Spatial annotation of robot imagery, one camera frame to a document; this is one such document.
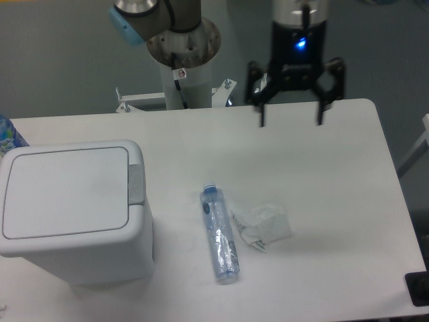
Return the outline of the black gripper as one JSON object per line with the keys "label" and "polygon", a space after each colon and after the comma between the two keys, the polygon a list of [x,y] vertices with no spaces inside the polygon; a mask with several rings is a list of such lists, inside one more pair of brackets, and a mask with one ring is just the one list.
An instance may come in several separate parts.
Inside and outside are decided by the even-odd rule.
{"label": "black gripper", "polygon": [[[323,21],[304,29],[301,26],[272,24],[271,58],[268,68],[254,60],[247,64],[245,102],[254,106],[260,116],[260,127],[265,126],[265,105],[280,91],[306,91],[310,89],[318,98],[316,122],[322,125],[324,112],[334,101],[345,96],[346,64],[336,57],[323,67],[322,54],[327,22]],[[331,75],[333,84],[324,89],[318,78],[323,71]],[[258,93],[254,84],[267,73],[268,81]]]}

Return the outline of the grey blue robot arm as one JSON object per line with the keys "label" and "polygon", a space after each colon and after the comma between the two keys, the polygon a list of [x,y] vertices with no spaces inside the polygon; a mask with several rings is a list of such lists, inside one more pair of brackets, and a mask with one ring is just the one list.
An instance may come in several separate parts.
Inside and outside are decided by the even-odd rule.
{"label": "grey blue robot arm", "polygon": [[[265,105],[279,92],[311,90],[318,98],[317,122],[333,101],[345,93],[345,63],[322,61],[327,1],[274,1],[271,58],[268,65],[247,65],[245,102],[265,119]],[[130,40],[144,42],[172,32],[164,56],[174,67],[208,59],[208,40],[201,34],[200,1],[114,1],[109,10],[114,26]]]}

